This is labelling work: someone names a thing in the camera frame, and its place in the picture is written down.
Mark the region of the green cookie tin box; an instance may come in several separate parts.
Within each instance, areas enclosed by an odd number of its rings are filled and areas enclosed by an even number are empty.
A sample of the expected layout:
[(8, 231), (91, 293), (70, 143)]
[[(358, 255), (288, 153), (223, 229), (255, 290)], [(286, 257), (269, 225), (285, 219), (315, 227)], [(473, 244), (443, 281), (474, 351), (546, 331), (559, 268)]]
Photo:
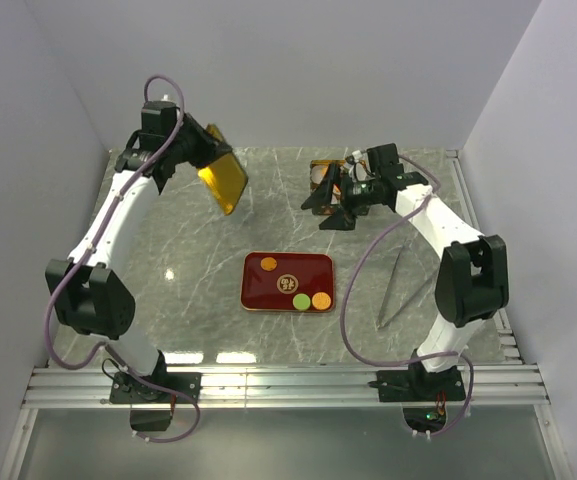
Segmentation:
[[(351, 166), (345, 160), (313, 160), (310, 162), (310, 191), (314, 192), (322, 183), (327, 170), (330, 165), (336, 164), (340, 167), (342, 177), (350, 174), (355, 181), (367, 180), (370, 172), (366, 169), (367, 165), (364, 161), (360, 161), (359, 165)], [(333, 185), (332, 199), (328, 205), (313, 207), (311, 209), (314, 215), (329, 216), (332, 215), (339, 207), (341, 200), (340, 183), (336, 182)]]

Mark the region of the gold tin lid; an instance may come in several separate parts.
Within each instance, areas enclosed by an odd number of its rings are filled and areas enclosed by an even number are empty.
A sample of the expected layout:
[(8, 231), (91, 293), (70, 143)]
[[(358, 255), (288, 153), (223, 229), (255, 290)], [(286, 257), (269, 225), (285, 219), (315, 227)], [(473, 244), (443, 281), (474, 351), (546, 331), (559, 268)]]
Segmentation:
[(208, 124), (206, 132), (217, 141), (209, 162), (198, 169), (198, 176), (208, 188), (222, 213), (231, 215), (248, 184), (248, 175), (233, 148), (215, 124)]

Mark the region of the brown round cookie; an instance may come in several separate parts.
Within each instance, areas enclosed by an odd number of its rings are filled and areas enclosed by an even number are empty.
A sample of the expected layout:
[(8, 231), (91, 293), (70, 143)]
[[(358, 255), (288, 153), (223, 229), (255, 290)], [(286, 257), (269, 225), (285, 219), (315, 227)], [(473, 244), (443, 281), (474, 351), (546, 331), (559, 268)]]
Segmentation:
[(277, 260), (273, 257), (264, 257), (260, 261), (260, 267), (267, 272), (273, 271), (277, 268)]

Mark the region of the metal tweezers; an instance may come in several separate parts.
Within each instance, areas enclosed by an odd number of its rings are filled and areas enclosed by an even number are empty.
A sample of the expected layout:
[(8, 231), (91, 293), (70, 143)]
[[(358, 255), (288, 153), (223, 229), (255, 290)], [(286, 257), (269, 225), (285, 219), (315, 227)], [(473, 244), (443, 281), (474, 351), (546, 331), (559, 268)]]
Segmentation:
[(375, 321), (377, 331), (382, 331), (397, 321), (404, 312), (421, 298), (435, 280), (438, 268), (430, 271), (422, 269), (422, 277), (409, 279), (406, 273), (412, 269), (406, 266), (405, 258), (412, 254), (412, 242), (401, 245), (396, 253), (391, 274), (384, 292)]

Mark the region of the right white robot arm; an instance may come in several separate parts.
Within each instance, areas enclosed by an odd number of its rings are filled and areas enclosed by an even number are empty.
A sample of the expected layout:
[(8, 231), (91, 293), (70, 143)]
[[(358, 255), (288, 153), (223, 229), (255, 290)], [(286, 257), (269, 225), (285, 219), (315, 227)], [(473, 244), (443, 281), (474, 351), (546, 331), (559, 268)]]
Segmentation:
[(427, 169), (389, 143), (350, 154), (328, 166), (304, 200), (304, 210), (336, 209), (322, 230), (352, 231), (360, 210), (384, 205), (398, 215), (388, 229), (411, 225), (439, 259), (434, 299), (437, 317), (424, 341), (406, 361), (408, 386), (420, 399), (443, 387), (442, 374), (462, 360), (471, 337), (509, 302), (507, 247), (498, 235), (468, 225), (439, 196), (440, 182)]

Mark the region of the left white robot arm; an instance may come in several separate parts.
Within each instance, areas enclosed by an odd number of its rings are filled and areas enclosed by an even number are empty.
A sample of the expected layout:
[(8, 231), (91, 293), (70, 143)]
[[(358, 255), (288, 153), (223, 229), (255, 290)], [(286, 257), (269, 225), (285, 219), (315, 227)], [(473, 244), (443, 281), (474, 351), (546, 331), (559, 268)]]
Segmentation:
[(167, 364), (164, 354), (137, 329), (136, 300), (122, 277), (142, 220), (184, 163), (197, 170), (222, 212), (231, 214), (248, 177), (220, 129), (201, 125), (173, 101), (145, 102), (141, 127), (117, 156), (107, 196), (84, 238), (65, 259), (51, 260), (45, 270), (47, 313), (76, 335), (97, 341), (77, 363), (61, 358), (49, 343), (53, 362), (78, 370), (103, 350), (148, 402), (167, 394)]

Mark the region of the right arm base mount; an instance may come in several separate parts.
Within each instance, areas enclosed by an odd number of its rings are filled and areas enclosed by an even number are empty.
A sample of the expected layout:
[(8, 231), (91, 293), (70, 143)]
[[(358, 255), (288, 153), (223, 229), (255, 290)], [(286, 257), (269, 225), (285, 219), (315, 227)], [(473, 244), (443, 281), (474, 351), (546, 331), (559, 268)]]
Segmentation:
[(428, 373), (417, 364), (408, 370), (380, 370), (369, 386), (378, 390), (381, 403), (466, 399), (462, 376), (456, 367), (439, 373)]

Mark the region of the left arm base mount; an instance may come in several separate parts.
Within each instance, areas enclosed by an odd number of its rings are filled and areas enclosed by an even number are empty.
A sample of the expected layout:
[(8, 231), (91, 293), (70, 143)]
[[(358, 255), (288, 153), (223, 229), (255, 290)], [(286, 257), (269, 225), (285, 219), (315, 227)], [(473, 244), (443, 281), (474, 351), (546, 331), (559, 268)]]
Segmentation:
[[(201, 389), (202, 374), (199, 372), (168, 373), (163, 387), (184, 393), (197, 401)], [(172, 396), (167, 391), (154, 389), (137, 381), (127, 373), (117, 372), (114, 375), (109, 402), (111, 404), (164, 404)]]

